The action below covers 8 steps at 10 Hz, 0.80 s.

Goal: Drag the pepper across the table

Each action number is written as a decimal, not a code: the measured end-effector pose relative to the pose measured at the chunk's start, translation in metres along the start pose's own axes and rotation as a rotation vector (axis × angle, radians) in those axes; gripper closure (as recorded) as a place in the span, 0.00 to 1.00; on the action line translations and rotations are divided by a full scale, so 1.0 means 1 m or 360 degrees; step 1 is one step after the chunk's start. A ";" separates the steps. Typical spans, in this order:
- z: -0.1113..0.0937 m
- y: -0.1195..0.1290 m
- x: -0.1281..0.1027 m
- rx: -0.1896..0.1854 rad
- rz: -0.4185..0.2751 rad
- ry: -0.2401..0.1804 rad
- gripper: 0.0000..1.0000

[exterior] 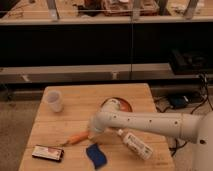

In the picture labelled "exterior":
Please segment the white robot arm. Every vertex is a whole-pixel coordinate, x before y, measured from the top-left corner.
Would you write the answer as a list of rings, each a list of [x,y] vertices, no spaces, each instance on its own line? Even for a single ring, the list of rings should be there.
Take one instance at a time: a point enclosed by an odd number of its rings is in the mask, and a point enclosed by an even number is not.
[[[92,134],[109,127],[130,128],[179,138],[195,144],[192,171],[213,171],[213,112],[204,115],[185,113],[126,112],[121,102],[109,98],[89,121]]]

